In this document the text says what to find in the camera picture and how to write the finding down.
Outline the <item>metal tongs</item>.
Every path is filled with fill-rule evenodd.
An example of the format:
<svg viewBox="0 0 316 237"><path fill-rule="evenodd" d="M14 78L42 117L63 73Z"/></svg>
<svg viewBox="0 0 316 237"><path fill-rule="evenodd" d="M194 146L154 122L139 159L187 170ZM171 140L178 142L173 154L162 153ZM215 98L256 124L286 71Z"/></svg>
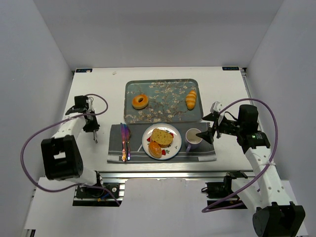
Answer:
<svg viewBox="0 0 316 237"><path fill-rule="evenodd" d="M95 142L96 144L98 143L98 140L97 140L97 131L96 131L96 130L93 131L93 140L94 140L94 142Z"/></svg>

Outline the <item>sliced bread loaf piece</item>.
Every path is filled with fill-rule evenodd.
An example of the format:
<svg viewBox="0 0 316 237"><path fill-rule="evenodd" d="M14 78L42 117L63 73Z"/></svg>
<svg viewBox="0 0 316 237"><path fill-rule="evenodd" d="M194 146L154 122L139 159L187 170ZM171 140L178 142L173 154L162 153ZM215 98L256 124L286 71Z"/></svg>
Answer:
<svg viewBox="0 0 316 237"><path fill-rule="evenodd" d="M150 141L157 143L161 148L166 148L173 142L173 136L164 130L155 128L150 136Z"/></svg>

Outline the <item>small round bun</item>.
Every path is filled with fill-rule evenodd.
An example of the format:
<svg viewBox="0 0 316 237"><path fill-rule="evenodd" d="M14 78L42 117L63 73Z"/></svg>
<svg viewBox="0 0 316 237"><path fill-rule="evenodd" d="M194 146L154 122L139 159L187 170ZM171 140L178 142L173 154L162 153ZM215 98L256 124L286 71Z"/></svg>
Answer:
<svg viewBox="0 0 316 237"><path fill-rule="evenodd" d="M149 153L154 158L162 157L162 149L156 142L150 142L148 145Z"/></svg>

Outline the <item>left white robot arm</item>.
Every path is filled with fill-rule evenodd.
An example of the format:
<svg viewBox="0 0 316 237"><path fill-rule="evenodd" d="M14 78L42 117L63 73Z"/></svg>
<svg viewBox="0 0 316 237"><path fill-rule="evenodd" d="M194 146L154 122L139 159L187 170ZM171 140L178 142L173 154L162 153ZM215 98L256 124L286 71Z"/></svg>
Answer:
<svg viewBox="0 0 316 237"><path fill-rule="evenodd" d="M75 104L65 113L68 120L51 138L41 142L45 175L49 180L100 186L99 173L84 167L76 142L81 131L92 133L97 142L96 132L100 125L88 96L76 96L74 101Z"/></svg>

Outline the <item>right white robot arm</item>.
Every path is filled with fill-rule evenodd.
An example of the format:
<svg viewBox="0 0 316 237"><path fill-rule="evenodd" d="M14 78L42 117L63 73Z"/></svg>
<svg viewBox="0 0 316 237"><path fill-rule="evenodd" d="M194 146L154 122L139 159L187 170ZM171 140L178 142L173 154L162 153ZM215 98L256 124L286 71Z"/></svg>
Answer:
<svg viewBox="0 0 316 237"><path fill-rule="evenodd" d="M233 207L245 205L253 212L252 224L257 236L295 237L306 214L303 206L296 205L284 189L270 142L259 130L257 107L240 105L238 117L229 120L222 104L214 102L203 120L213 122L213 126L198 136L209 144L222 134L236 137L255 174L250 179L242 171L228 172L223 182L208 183L203 191L209 198L223 201L236 198Z"/></svg>

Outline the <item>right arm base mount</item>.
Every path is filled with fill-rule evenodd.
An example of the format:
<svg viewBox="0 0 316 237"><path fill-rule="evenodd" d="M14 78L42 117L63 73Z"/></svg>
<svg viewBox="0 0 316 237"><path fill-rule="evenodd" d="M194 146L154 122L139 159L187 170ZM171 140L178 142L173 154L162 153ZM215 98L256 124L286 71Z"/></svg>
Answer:
<svg viewBox="0 0 316 237"><path fill-rule="evenodd" d="M241 171L228 172L221 182L207 182L206 186L201 189L201 192L206 194L207 205L211 205L216 201L230 195L232 191L232 181L237 178L245 178L248 180L248 176ZM244 203L241 201L238 195L235 195L227 200L211 207L211 209L247 209Z"/></svg>

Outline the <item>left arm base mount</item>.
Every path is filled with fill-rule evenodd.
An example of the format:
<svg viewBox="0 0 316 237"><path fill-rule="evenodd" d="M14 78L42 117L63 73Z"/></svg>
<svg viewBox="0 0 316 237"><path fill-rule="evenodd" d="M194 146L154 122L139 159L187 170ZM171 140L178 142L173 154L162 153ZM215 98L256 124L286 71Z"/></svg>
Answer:
<svg viewBox="0 0 316 237"><path fill-rule="evenodd" d="M125 181L118 178L108 178L104 174L98 174L96 187L104 189L80 186L75 189L73 206L81 207L118 207L115 199L121 203L124 196Z"/></svg>

